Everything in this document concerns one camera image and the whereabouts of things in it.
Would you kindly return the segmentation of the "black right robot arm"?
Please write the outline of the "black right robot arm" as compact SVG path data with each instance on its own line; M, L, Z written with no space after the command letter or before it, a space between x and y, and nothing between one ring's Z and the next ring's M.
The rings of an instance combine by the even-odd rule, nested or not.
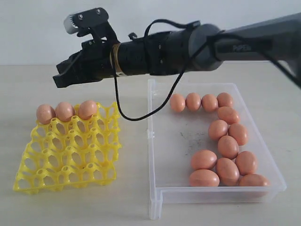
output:
M113 75L150 74L167 76L180 72L213 71L224 61L264 61L278 65L296 85L301 83L301 16L299 13L221 30L213 24L194 21L164 23L176 31L129 35L119 42L103 8L67 16L64 27L79 37L92 35L82 49L59 63L53 80L58 88L98 82Z

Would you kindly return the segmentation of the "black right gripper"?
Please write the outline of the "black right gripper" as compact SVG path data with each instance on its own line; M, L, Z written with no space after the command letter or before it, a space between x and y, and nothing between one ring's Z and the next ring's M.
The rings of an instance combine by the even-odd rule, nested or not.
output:
M83 42L80 51L56 65L58 73L62 73L53 76L56 87L66 88L71 85L99 82L104 78L111 77L112 45L114 44L107 40L103 40L101 43L94 40Z

